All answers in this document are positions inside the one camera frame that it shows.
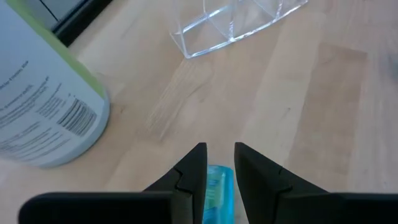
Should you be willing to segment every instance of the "clear plastic organizer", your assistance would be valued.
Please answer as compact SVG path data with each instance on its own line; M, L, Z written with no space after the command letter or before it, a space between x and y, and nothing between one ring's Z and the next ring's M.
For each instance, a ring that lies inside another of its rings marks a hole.
M308 0L169 0L170 35L186 58L262 30Z

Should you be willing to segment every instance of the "bottle label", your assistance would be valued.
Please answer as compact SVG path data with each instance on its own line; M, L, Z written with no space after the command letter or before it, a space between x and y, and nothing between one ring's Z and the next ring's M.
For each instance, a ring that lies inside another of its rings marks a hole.
M0 31L0 156L40 164L68 154L104 99L4 2Z

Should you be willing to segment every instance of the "barcode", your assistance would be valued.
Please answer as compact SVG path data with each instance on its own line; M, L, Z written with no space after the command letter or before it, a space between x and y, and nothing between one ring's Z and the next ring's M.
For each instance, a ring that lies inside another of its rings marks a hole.
M92 127L97 114L83 101L75 99L67 112L57 121L66 130L84 136Z

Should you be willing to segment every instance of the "cylindrical container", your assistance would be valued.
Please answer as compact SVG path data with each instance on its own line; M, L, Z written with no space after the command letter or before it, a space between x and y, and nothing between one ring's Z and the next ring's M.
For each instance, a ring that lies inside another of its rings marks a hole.
M104 88L17 0L0 0L0 156L53 167L99 138Z

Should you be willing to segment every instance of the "wooden countertop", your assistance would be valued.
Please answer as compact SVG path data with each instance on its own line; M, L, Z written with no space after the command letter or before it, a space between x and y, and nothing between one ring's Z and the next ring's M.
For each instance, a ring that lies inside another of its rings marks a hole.
M1 223L43 192L140 191L198 142L211 164L242 141L330 191L398 191L398 1L310 0L190 60L162 2L115 0L71 46L109 90L108 128L58 168L1 161Z

